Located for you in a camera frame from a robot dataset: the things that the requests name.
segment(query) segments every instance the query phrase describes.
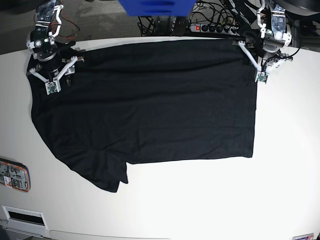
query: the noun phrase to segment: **circuit board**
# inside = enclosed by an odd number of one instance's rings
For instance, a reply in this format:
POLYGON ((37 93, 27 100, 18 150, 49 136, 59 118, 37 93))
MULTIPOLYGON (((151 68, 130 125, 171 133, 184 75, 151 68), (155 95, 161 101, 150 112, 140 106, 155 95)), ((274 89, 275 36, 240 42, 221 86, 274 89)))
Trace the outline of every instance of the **circuit board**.
POLYGON ((262 83, 267 83, 269 75, 266 74, 265 72, 257 72, 256 77, 255 77, 255 81, 256 82, 262 82, 262 83))
POLYGON ((0 185, 29 192, 31 184, 28 168, 21 163, 0 158, 0 185))

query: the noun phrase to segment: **blue box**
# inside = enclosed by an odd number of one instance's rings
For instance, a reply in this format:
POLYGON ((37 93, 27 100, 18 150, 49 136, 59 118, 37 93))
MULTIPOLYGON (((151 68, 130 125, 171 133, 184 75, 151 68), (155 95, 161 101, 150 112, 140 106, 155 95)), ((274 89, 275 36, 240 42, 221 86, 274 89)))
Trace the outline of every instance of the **blue box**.
POLYGON ((129 16, 186 17, 196 0, 119 0, 129 16))

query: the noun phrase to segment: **power strip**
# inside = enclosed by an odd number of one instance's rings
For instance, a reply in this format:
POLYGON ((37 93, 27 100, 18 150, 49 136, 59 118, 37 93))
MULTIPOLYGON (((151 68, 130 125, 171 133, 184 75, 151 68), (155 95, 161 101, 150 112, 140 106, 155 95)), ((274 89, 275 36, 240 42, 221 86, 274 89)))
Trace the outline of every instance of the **power strip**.
POLYGON ((225 25, 222 27, 221 24, 218 24, 217 26, 215 24, 212 24, 209 26, 209 28, 205 31, 205 26, 208 26, 208 24, 191 24, 190 31, 193 33, 207 33, 207 34, 224 34, 224 35, 231 35, 231 36, 240 36, 238 34, 238 27, 236 26, 228 26, 225 25))

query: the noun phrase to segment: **cloth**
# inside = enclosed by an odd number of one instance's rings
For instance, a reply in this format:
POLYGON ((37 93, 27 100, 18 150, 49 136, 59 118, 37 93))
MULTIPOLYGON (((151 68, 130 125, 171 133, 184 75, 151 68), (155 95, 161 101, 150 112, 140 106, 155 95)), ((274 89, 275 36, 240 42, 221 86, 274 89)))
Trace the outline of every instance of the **cloth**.
MULTIPOLYGON (((127 165, 253 155, 255 69, 230 40, 127 44, 76 53, 72 85, 33 75, 31 118, 54 156, 116 192, 127 165)), ((28 69, 36 62, 30 59, 28 69)))

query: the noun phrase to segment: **table surface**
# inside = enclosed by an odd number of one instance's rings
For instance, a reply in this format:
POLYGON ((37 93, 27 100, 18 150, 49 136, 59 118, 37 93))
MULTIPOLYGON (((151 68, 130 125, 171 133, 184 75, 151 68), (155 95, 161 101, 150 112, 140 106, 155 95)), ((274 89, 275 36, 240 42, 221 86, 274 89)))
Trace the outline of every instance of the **table surface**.
MULTIPOLYGON (((184 38, 102 39, 76 47, 177 39, 184 38)), ((0 55, 0 157, 23 163, 31 177, 29 193, 0 186, 0 204, 42 212, 45 237, 50 231, 172 240, 318 235, 320 53, 302 49, 258 84, 253 158, 128 164, 129 184, 120 183, 117 193, 69 170, 42 141, 31 121, 29 58, 27 50, 0 55)))

